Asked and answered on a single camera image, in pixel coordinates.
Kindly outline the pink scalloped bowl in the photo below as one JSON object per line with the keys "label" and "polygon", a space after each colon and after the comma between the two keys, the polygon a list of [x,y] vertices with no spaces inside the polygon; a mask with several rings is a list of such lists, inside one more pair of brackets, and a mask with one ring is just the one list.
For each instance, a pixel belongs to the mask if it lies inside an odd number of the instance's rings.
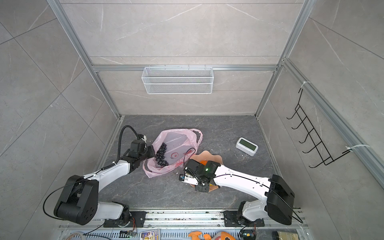
{"label": "pink scalloped bowl", "polygon": [[219,164],[223,164],[223,159],[220,155],[212,155],[209,151],[203,151],[201,154],[193,155],[191,160],[195,160],[196,162],[201,161],[212,161]]}

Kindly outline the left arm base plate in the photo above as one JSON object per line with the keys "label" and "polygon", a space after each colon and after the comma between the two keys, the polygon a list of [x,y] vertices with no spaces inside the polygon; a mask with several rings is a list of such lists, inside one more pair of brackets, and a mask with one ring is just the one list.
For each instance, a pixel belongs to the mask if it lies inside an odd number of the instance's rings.
{"label": "left arm base plate", "polygon": [[104,228],[142,228],[145,223],[147,212],[130,212],[129,214],[123,214],[122,219],[118,220],[106,220],[103,224]]}

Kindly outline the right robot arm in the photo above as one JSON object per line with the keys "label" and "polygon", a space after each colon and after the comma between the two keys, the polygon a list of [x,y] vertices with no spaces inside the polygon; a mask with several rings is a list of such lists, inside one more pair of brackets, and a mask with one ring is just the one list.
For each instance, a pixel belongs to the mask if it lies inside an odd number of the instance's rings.
{"label": "right robot arm", "polygon": [[293,219],[299,218],[294,212],[295,194],[278,175],[272,175],[271,178],[256,177],[213,161],[203,164],[189,160],[179,180],[193,185],[197,192],[207,193],[210,187],[228,187],[255,197],[255,201],[241,202],[237,212],[224,213],[225,218],[230,220],[228,226],[256,224],[262,227],[263,219],[267,217],[289,226]]}

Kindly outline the dark fake grapes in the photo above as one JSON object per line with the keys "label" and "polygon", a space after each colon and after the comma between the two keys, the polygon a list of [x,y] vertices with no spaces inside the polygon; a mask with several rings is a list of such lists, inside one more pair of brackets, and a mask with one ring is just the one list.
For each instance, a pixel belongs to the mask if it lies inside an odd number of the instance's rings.
{"label": "dark fake grapes", "polygon": [[157,164],[160,167],[166,167],[169,165],[169,163],[165,160],[166,150],[167,150],[167,145],[165,143],[162,143],[159,150],[156,153],[155,159]]}

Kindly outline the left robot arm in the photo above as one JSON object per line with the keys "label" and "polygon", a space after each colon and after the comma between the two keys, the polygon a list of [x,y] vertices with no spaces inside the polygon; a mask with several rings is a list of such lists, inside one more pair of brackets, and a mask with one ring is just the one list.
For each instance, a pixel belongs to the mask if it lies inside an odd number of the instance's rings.
{"label": "left robot arm", "polygon": [[120,227],[131,221],[129,206],[99,201],[99,192],[115,180],[133,172],[146,159],[153,158],[155,150],[146,141],[134,140],[125,154],[112,164],[85,176],[71,176],[64,186],[54,208],[54,216],[79,225],[92,220],[106,220]]}

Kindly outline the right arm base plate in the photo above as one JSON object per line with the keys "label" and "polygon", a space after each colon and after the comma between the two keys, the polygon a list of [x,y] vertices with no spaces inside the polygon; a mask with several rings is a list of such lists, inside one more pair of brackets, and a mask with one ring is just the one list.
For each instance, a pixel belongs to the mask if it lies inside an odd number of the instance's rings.
{"label": "right arm base plate", "polygon": [[224,211],[224,224],[225,227],[264,227],[265,222],[263,219],[257,219],[254,222],[247,220],[237,211]]}

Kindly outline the pink plastic bag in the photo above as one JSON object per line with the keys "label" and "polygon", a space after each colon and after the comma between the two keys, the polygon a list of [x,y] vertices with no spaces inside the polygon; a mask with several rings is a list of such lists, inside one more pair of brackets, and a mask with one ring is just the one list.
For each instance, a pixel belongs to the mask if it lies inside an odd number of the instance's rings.
{"label": "pink plastic bag", "polygon": [[186,163],[196,153],[203,140],[203,133],[198,129],[170,129],[162,131],[153,142],[155,152],[162,143],[167,145],[165,160],[169,163],[160,167],[155,158],[144,161],[143,170],[148,178],[165,175]]}

